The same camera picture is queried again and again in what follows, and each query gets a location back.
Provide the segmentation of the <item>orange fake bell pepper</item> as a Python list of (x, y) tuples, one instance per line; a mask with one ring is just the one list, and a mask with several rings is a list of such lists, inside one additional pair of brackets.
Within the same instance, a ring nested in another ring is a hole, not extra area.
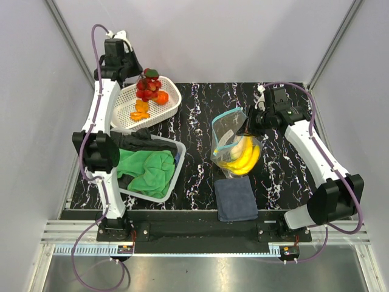
[(159, 90), (157, 92), (157, 98), (154, 100), (154, 102), (158, 105), (165, 105), (169, 101), (169, 95), (165, 91)]

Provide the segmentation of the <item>orange fake ginger root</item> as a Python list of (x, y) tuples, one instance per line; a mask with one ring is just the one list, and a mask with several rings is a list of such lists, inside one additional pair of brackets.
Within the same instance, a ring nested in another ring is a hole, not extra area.
[(144, 102), (140, 99), (136, 100), (135, 109), (138, 113), (148, 113), (149, 105), (148, 102)]

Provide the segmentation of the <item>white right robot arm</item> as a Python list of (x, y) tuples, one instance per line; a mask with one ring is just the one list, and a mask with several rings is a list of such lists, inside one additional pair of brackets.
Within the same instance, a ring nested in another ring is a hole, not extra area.
[(274, 129), (296, 149), (311, 173), (316, 190), (308, 202), (284, 214), (276, 225), (283, 241), (292, 240), (298, 229), (328, 225), (344, 234), (355, 234), (363, 225), (360, 200), (364, 180), (352, 175), (328, 150), (314, 130), (316, 107), (311, 100), (311, 113), (292, 106), (283, 83), (260, 85), (260, 98), (247, 113), (238, 130), (245, 136), (261, 136)]

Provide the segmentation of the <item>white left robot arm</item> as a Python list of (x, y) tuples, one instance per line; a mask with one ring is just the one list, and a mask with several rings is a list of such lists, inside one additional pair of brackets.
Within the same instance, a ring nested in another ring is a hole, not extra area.
[(105, 53), (97, 58), (94, 72), (94, 97), (88, 117), (79, 132), (72, 134), (78, 154), (81, 175), (98, 187), (103, 204), (103, 219), (117, 220), (110, 234), (119, 241), (131, 235), (125, 216), (125, 205), (120, 196), (116, 178), (119, 148), (110, 137), (114, 104), (123, 88), (123, 82), (139, 75), (142, 67), (129, 41), (115, 34), (104, 41)]

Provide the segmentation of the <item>red fake strawberry bunch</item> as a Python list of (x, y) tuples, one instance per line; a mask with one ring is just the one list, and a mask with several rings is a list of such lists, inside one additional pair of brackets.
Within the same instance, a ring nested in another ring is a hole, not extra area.
[(156, 100), (162, 87), (159, 77), (160, 75), (156, 69), (146, 68), (137, 80), (136, 97), (143, 102)]

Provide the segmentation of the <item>clear zip top bag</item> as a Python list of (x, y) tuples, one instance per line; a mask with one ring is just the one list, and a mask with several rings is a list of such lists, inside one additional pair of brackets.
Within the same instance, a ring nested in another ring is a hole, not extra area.
[(216, 116), (211, 123), (212, 128), (212, 145), (210, 159), (214, 164), (220, 160), (221, 156), (227, 152), (227, 149), (233, 146), (234, 138), (237, 137), (236, 132), (247, 119), (241, 107), (230, 109)]

